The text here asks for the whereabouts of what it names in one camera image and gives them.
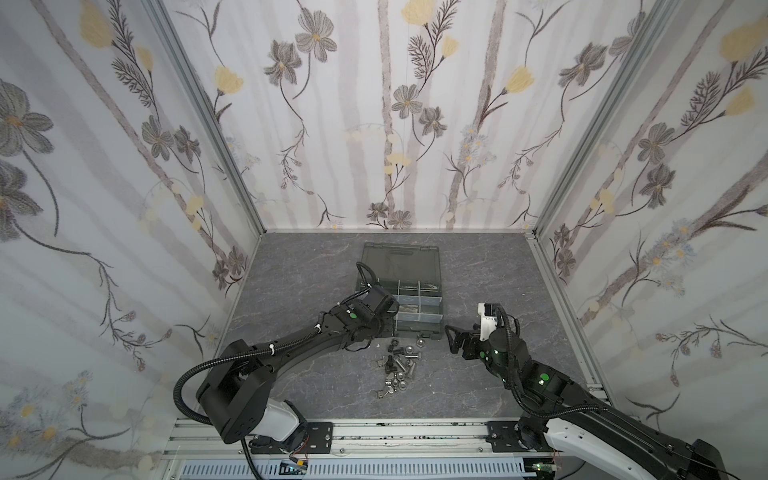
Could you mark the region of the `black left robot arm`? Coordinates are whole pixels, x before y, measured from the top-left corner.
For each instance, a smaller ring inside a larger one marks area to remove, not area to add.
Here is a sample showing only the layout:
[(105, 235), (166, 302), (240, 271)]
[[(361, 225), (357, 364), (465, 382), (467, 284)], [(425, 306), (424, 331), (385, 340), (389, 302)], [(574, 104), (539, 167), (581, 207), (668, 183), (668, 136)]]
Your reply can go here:
[(186, 418), (215, 428), (225, 444), (245, 443), (250, 435), (293, 451), (308, 436), (309, 422), (290, 401), (272, 398), (283, 373), (316, 356), (364, 348), (394, 331), (396, 297), (375, 272), (356, 263), (364, 288), (318, 314), (309, 326), (272, 341), (230, 343), (176, 381), (172, 398)]

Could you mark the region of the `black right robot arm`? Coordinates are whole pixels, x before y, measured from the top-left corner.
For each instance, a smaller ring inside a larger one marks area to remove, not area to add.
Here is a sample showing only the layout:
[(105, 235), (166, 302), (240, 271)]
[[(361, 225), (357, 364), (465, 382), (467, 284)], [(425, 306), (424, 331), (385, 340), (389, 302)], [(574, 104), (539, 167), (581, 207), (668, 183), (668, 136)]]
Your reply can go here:
[(720, 452), (703, 440), (688, 443), (617, 410), (569, 376), (535, 360), (517, 318), (498, 303), (478, 306), (479, 323), (446, 326), (452, 353), (479, 360), (498, 378), (523, 414), (513, 440), (580, 458), (620, 479), (726, 479)]

